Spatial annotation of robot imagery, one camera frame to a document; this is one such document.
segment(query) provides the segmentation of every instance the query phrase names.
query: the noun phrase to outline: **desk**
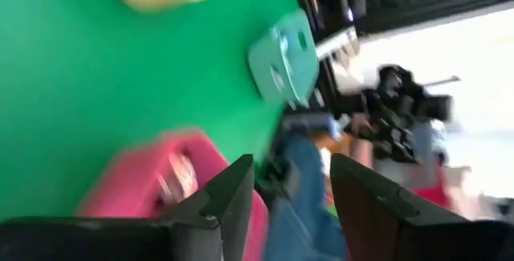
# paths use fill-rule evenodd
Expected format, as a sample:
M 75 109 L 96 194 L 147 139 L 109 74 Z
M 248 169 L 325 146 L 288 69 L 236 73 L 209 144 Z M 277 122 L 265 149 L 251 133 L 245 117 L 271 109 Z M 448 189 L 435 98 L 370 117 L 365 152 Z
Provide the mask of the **desk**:
M 203 128 L 229 160 L 263 156 L 282 107 L 260 99 L 246 50 L 297 7 L 0 0 L 0 218 L 71 214 L 115 152 L 171 128 Z

